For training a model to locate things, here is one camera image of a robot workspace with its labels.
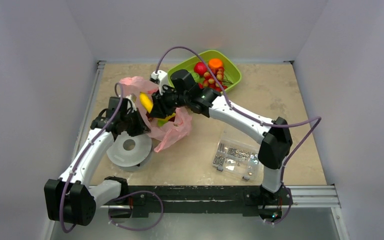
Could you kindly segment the yellow fake banana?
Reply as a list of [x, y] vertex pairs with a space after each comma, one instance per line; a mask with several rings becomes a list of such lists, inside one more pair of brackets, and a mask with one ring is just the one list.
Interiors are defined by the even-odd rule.
[[[151, 117], [151, 111], [153, 108], [153, 102], [151, 101], [151, 99], [148, 97], [148, 95], [146, 93], [140, 92], [139, 100], [140, 100], [141, 105], [146, 110], [148, 116]], [[170, 119], [174, 118], [175, 116], [176, 116], [176, 114], [173, 113], [173, 114], [167, 116], [166, 118], [157, 118], [157, 119], [160, 121], [169, 122]]]

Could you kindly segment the pink plastic bag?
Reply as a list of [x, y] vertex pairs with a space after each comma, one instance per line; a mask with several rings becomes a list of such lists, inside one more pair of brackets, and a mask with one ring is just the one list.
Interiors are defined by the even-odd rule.
[[165, 150], [189, 135], [192, 130], [192, 116], [185, 107], [178, 107], [175, 110], [175, 115], [172, 116], [173, 121], [159, 118], [149, 120], [147, 109], [141, 103], [140, 94], [143, 93], [150, 99], [151, 94], [158, 90], [157, 84], [141, 76], [125, 77], [119, 82], [122, 84], [124, 97], [130, 94], [136, 96], [135, 106], [150, 129], [147, 135], [159, 141], [159, 144], [153, 149], [154, 152]]

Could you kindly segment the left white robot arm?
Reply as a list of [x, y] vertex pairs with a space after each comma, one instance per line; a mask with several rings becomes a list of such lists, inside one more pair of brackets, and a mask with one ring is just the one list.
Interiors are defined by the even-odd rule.
[[150, 132], [135, 100], [134, 94], [110, 97], [108, 107], [92, 121], [87, 140], [69, 167], [58, 179], [45, 183], [44, 196], [50, 220], [87, 226], [97, 208], [110, 201], [118, 205], [128, 201], [126, 179], [108, 176], [95, 187], [90, 187], [90, 182], [102, 157], [119, 135], [126, 133], [135, 137]]

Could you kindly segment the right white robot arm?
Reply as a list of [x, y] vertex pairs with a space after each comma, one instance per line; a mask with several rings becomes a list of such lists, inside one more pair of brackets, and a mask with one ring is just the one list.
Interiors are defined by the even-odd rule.
[[280, 198], [282, 165], [292, 146], [286, 121], [266, 118], [226, 100], [226, 96], [210, 87], [200, 87], [185, 69], [168, 75], [162, 70], [151, 73], [150, 81], [158, 90], [151, 95], [149, 115], [165, 119], [177, 108], [188, 107], [196, 114], [224, 122], [259, 144], [257, 158], [264, 166], [260, 196], [268, 204]]

